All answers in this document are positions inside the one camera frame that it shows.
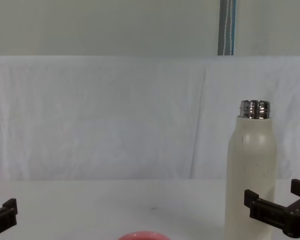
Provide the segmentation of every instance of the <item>white wall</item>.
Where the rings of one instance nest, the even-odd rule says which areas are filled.
[[[300,55],[300,0],[237,0],[235,55]]]
[[[0,55],[217,54],[219,0],[0,0]]]

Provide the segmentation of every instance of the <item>water bottle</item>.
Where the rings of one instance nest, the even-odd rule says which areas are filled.
[[[270,240],[271,226],[249,217],[244,192],[250,189],[273,202],[277,145],[270,103],[241,102],[240,115],[228,145],[225,202],[225,240]]]

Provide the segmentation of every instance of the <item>black clamp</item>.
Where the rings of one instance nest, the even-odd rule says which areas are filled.
[[[17,200],[15,198],[11,198],[2,205],[0,208],[0,233],[17,224],[17,214]]]
[[[290,192],[300,197],[300,180],[291,180]],[[250,208],[250,218],[282,229],[290,238],[300,238],[300,199],[285,207],[264,200],[247,189],[244,191],[244,205]]]

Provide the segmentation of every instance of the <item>white tabletop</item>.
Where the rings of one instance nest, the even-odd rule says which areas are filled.
[[[17,225],[0,240],[117,240],[155,231],[171,240],[221,240],[225,182],[120,180],[0,182],[0,207],[16,198]],[[289,205],[290,180],[276,184],[276,202]],[[291,239],[274,229],[274,240]]]

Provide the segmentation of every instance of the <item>red bowl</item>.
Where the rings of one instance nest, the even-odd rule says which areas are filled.
[[[128,233],[119,240],[170,240],[165,235],[153,231],[136,231]]]

